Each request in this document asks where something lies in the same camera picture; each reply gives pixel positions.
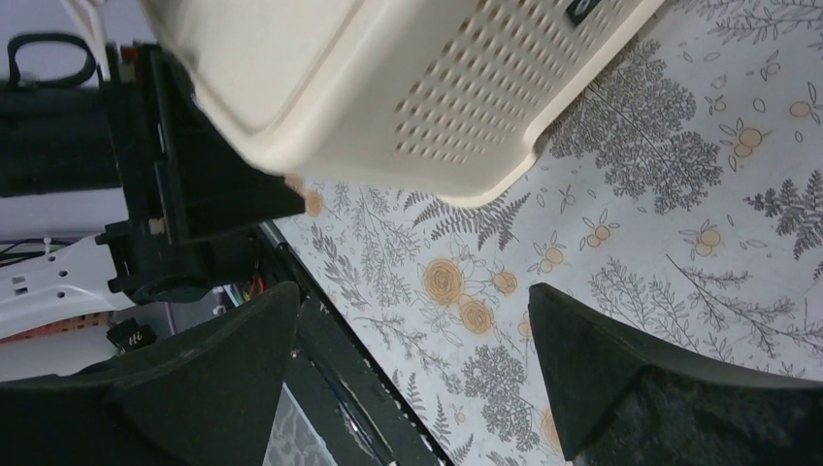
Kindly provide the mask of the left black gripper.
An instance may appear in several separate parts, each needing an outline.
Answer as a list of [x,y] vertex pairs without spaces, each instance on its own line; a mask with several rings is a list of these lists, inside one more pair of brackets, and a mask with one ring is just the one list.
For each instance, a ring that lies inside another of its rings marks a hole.
[[[34,45],[76,48],[82,65],[58,78],[26,78],[17,56]],[[74,34],[19,34],[7,55],[2,197],[116,187],[127,198],[159,195],[169,240],[181,245],[304,212],[304,198],[283,176],[253,168],[222,137],[181,65],[158,45],[107,44],[108,78]]]

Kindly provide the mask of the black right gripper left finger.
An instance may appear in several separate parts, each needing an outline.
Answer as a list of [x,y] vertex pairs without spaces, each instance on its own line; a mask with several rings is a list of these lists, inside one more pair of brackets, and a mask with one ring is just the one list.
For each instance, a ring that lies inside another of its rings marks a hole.
[[260,465],[301,294],[236,310],[70,376],[1,386],[5,465]]

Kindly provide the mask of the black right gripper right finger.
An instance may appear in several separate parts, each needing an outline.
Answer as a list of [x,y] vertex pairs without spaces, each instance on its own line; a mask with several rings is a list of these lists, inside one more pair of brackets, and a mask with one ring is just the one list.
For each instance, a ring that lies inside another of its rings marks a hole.
[[536,283],[528,313],[575,465],[818,465],[822,385],[721,362]]

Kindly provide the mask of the cream plastic basket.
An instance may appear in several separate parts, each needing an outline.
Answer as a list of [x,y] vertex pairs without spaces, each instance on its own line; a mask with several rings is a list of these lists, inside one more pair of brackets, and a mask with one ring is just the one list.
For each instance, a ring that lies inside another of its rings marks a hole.
[[145,1],[223,139],[269,173],[484,205],[657,1]]

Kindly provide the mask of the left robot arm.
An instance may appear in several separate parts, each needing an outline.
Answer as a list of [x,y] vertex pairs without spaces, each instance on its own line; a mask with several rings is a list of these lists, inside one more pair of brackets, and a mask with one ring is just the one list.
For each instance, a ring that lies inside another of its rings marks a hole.
[[42,251],[1,252],[1,334],[214,287],[261,284],[257,226],[301,214],[282,176],[247,165],[195,104],[178,61],[156,44],[106,45],[72,76],[1,84],[5,198],[118,187],[127,219]]

